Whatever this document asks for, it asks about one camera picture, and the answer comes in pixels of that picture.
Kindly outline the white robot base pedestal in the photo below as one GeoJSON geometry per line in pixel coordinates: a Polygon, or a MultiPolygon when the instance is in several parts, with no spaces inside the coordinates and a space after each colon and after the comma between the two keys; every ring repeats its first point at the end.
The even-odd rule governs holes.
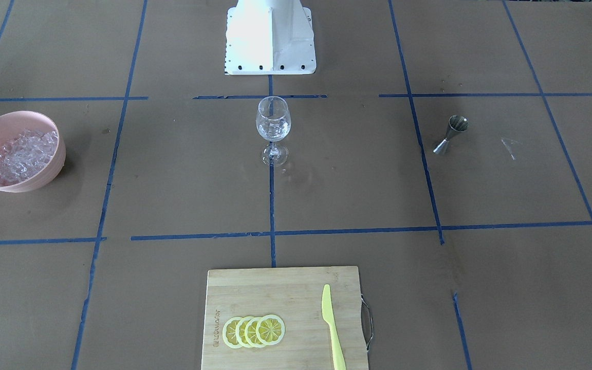
{"type": "Polygon", "coordinates": [[[226,75],[316,72],[312,12],[301,1],[239,1],[226,21],[226,75]]]}

